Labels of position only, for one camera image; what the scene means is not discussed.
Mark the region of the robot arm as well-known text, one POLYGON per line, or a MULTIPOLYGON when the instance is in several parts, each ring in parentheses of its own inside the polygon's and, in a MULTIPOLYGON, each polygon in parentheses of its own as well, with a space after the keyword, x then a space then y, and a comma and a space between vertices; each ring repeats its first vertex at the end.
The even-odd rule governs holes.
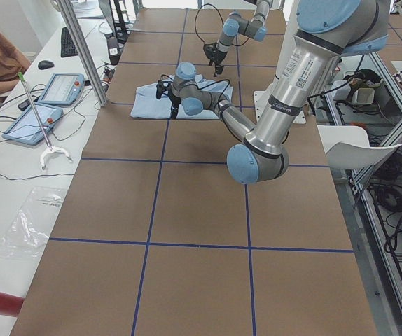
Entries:
POLYGON ((214 77, 223 73, 222 62, 226 58, 230 46, 237 35, 248 39, 262 41, 267 34, 265 26, 273 1, 257 0, 248 1, 256 6, 254 16, 250 20, 244 19, 237 11, 231 12, 223 23, 221 33, 214 43, 204 43, 203 51, 209 60, 209 65, 214 65, 214 77))
POLYGON ((227 154, 230 175, 250 184, 281 176, 289 164, 282 145, 295 117, 312 95, 326 65, 341 55, 379 51, 387 42, 389 1, 300 1, 295 48, 275 83, 257 123, 221 93, 201 90, 190 62, 182 62, 169 85, 190 116, 213 111, 240 143, 227 154))

